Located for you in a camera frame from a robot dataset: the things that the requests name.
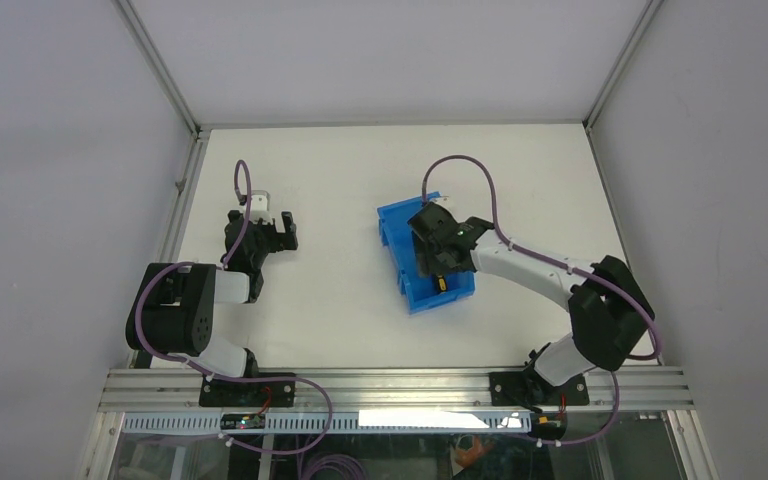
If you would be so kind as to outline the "yellow black screwdriver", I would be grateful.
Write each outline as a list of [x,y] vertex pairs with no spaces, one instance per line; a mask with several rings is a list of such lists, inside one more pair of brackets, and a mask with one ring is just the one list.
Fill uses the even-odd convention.
[[448,290],[448,284],[444,276],[436,275],[434,277],[434,285],[438,292],[443,293]]

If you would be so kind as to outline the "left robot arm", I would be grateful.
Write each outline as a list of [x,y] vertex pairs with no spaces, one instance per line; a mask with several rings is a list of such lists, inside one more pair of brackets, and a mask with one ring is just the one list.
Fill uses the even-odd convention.
[[266,258],[298,249],[292,213],[283,211],[280,220],[278,228],[271,214],[254,214],[244,225],[244,213],[230,211],[226,268],[197,262],[148,264],[126,321],[129,347],[224,378],[222,392],[235,405],[254,403],[261,392],[256,357],[215,333],[213,316],[217,304],[256,302],[265,283]]

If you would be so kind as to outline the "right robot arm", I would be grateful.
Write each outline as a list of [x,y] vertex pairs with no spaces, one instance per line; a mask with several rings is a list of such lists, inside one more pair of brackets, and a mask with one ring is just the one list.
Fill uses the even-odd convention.
[[571,331],[533,352],[522,376],[526,396],[548,405],[572,378],[592,369],[617,371],[654,323],[654,312],[628,266],[606,256],[574,261],[516,244],[487,220],[457,221],[428,202],[413,215],[418,270],[423,276],[473,272],[535,292],[566,311]]

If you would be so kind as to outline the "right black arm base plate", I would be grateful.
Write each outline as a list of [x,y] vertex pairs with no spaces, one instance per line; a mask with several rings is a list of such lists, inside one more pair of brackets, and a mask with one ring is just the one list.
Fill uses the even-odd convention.
[[493,371],[488,374],[493,406],[560,407],[590,403],[583,375],[572,377],[560,386],[543,381],[536,374],[520,371]]

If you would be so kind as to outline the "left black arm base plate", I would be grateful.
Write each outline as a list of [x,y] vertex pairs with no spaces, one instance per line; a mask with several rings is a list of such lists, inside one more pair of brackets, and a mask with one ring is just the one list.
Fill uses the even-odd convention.
[[267,373],[256,382],[203,379],[198,405],[203,408],[288,408],[295,403],[296,381],[291,372]]

